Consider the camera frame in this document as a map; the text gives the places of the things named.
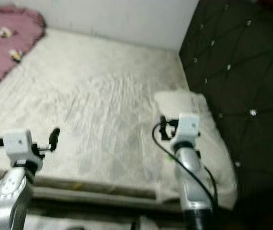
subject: black tufted headboard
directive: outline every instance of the black tufted headboard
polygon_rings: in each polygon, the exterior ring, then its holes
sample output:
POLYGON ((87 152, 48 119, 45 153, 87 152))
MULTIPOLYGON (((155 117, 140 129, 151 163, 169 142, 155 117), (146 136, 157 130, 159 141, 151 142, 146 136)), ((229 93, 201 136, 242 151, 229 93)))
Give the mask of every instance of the black tufted headboard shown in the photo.
POLYGON ((228 146, 239 199, 273 188, 273 15, 243 0, 200 0, 180 58, 228 146))

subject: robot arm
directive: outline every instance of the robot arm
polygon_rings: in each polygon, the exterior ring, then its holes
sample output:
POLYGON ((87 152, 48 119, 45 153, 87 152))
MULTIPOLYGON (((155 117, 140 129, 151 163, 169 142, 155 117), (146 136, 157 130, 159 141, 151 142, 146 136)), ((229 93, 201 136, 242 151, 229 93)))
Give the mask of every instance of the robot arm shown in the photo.
POLYGON ((200 119, 195 114, 180 114, 178 121, 168 122, 175 127, 170 140, 171 150, 185 169, 176 164, 176 178, 179 185, 180 203, 185 214, 186 228, 189 230, 213 230, 213 198, 207 190, 205 168, 200 154, 195 150, 195 140, 199 135, 200 119))
POLYGON ((59 129, 50 135, 49 146, 40 149, 32 143, 28 130, 16 130, 3 137, 6 154, 11 160, 10 169, 0 180, 0 229, 20 230, 24 227, 27 206, 32 198, 34 176, 42 168, 45 155, 40 151, 54 151, 59 129))

